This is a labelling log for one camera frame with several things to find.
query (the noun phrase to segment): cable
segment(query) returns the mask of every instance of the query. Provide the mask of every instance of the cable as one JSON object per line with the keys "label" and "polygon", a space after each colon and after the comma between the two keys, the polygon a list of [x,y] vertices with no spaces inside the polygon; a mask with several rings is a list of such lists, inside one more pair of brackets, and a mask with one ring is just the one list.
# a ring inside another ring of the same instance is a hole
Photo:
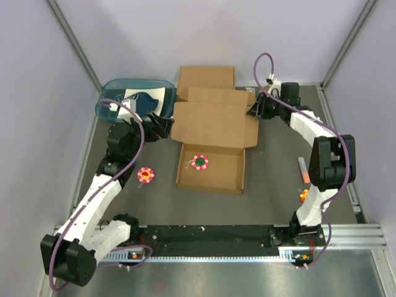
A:
{"label": "cable", "polygon": [[[271,55],[270,55],[269,53],[262,53],[262,54],[260,54],[260,55],[257,57],[256,61],[254,61],[253,76],[254,76],[254,80],[256,81],[256,84],[259,86],[259,88],[261,89],[261,91],[264,92],[264,94],[266,94],[266,95],[267,95],[269,98],[271,98],[272,100],[275,100],[275,102],[277,102],[278,104],[283,105],[284,107],[288,108],[289,110],[292,110],[292,111],[295,112],[295,113],[302,114],[303,116],[305,116],[306,118],[308,118],[308,119],[311,120],[311,121],[315,121],[314,118],[312,118],[311,116],[309,116],[309,115],[307,115],[306,113],[302,112],[301,110],[298,110],[297,108],[295,108],[295,107],[293,107],[293,106],[291,106],[291,105],[289,105],[289,104],[287,104],[287,103],[281,101],[280,99],[278,99],[278,98],[272,96],[270,93],[268,93],[268,92],[265,90],[265,88],[264,88],[263,86],[261,86],[261,84],[260,84],[260,82],[259,82],[259,79],[257,78],[256,67],[257,67],[257,63],[260,61],[261,57],[263,57],[263,56],[267,56],[267,57],[271,60],[271,75],[273,75],[273,70],[274,70],[273,59],[272,59],[272,57],[271,57]],[[341,146],[342,146],[342,150],[343,150],[344,155],[345,155],[345,166],[346,166],[346,170],[345,170],[345,178],[344,178],[344,180],[343,180],[343,182],[342,182],[342,185],[341,185],[340,189],[338,190],[338,192],[335,193],[332,197],[326,199],[325,201],[323,201],[323,202],[321,203],[322,219],[325,220],[326,223],[327,223],[328,226],[329,226],[329,236],[327,237],[327,241],[326,241],[326,243],[325,243],[323,249],[320,251],[320,253],[317,255],[317,257],[316,257],[310,264],[308,264],[308,267],[314,265],[314,264],[323,256],[323,254],[325,253],[327,247],[329,246],[330,240],[331,240],[331,238],[332,238],[332,226],[331,226],[330,222],[329,222],[328,220],[325,219],[325,215],[324,215],[324,211],[323,211],[324,205],[325,205],[326,203],[332,202],[335,198],[337,198],[337,197],[346,189],[346,186],[347,186],[348,180],[349,180],[349,175],[350,175],[350,160],[349,160],[348,149],[347,149],[347,147],[346,147],[347,145],[346,145],[344,139],[342,138],[342,136],[338,133],[338,131],[337,131],[336,129],[330,127],[329,125],[326,125],[325,123],[319,122],[319,121],[316,121],[316,123],[317,123],[318,125],[320,125],[320,126],[326,128],[326,129],[330,130],[331,132],[333,132],[333,133],[337,136],[337,138],[340,140],[340,143],[341,143]]]}
{"label": "cable", "polygon": [[102,224],[103,224],[104,222],[107,222],[107,225],[110,224],[110,222],[109,222],[108,220],[103,220],[103,221],[101,221],[100,224],[99,224],[99,231],[101,231],[101,226],[102,226]]}
{"label": "cable", "polygon": [[[139,126],[140,129],[140,146],[139,149],[136,152],[136,155],[133,157],[132,161],[130,161],[128,163],[128,165],[126,165],[119,173],[117,173],[116,175],[114,175],[109,181],[105,182],[104,185],[102,185],[100,188],[98,188],[92,195],[91,197],[88,198],[88,202],[91,202],[96,195],[102,191],[105,187],[107,187],[107,185],[109,185],[109,183],[117,180],[122,174],[124,174],[125,171],[127,171],[132,165],[133,163],[135,163],[137,157],[140,155],[143,146],[144,146],[144,128],[142,123],[140,122],[139,118],[136,116],[136,114],[129,109],[128,107],[126,107],[125,105],[121,104],[120,102],[113,100],[113,99],[102,99],[99,101],[100,104],[104,104],[104,103],[114,103],[117,104],[118,106],[125,108],[134,118],[135,122],[137,123],[137,125]],[[48,273],[48,278],[50,279],[50,287],[54,292],[59,292],[61,291],[68,283],[65,283],[63,286],[56,288],[55,284],[54,284],[54,264],[55,264],[55,258],[56,258],[56,254],[58,253],[58,249],[61,245],[61,242],[63,240],[63,238],[65,237],[65,235],[67,234],[67,232],[69,231],[70,227],[74,224],[74,222],[77,220],[77,218],[79,217],[79,215],[84,211],[84,209],[86,208],[86,205],[81,206],[81,208],[79,209],[79,211],[70,219],[70,222],[67,224],[67,226],[65,227],[64,231],[62,232],[62,234],[59,236],[58,240],[56,241],[55,247],[52,251],[52,255],[51,255],[51,260],[49,262],[49,273]]]}

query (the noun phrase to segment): small orange toy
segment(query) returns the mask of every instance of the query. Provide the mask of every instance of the small orange toy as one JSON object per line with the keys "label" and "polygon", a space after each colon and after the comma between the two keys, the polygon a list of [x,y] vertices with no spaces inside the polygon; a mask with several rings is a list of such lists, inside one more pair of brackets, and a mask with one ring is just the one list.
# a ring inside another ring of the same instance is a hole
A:
{"label": "small orange toy", "polygon": [[307,199],[308,192],[309,192],[309,190],[305,189],[305,190],[299,195],[299,198],[300,198],[301,201],[304,202],[305,199]]}

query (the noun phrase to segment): paper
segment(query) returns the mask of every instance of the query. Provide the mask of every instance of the paper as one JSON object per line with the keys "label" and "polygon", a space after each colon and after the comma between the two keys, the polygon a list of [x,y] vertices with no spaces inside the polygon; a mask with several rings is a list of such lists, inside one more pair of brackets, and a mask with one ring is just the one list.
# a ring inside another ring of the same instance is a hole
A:
{"label": "paper", "polygon": [[154,113],[157,116],[161,116],[161,110],[162,110],[162,106],[163,106],[163,100],[165,98],[165,87],[163,88],[146,88],[144,90],[138,90],[138,89],[131,89],[131,88],[127,88],[125,90],[125,96],[124,98],[127,98],[133,94],[139,93],[139,92],[145,92],[148,93],[151,97],[153,97],[153,99],[158,100],[158,106],[157,108],[154,110]]}

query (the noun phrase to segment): white wall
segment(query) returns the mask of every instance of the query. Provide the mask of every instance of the white wall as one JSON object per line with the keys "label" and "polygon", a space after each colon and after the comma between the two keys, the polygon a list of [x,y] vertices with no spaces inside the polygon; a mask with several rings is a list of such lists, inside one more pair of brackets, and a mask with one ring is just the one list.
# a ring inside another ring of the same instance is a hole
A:
{"label": "white wall", "polygon": [[176,83],[181,65],[226,64],[236,66],[237,85],[255,85],[252,67],[263,51],[280,79],[322,81],[365,2],[58,0],[103,84]]}
{"label": "white wall", "polygon": [[328,88],[342,133],[356,138],[356,183],[396,260],[396,1],[381,0]]}
{"label": "white wall", "polygon": [[35,296],[98,98],[45,1],[2,2],[0,91],[0,295]]}

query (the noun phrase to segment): orange object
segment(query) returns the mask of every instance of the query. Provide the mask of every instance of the orange object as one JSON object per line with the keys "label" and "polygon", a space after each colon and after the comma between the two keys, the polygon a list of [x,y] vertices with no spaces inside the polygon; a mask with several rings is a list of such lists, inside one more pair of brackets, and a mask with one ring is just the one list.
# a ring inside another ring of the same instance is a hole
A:
{"label": "orange object", "polygon": [[307,165],[305,164],[304,157],[298,157],[298,165],[301,170],[301,175],[303,177],[304,184],[311,183],[311,179],[309,178],[309,173],[307,170]]}
{"label": "orange object", "polygon": [[302,175],[303,175],[304,184],[309,184],[309,183],[311,183],[311,180],[309,179],[309,174],[308,174],[308,172],[304,172],[304,173],[302,173]]}
{"label": "orange object", "polygon": [[308,192],[309,192],[309,190],[305,189],[305,190],[299,195],[299,199],[300,199],[302,202],[304,202],[305,199],[307,199]]}

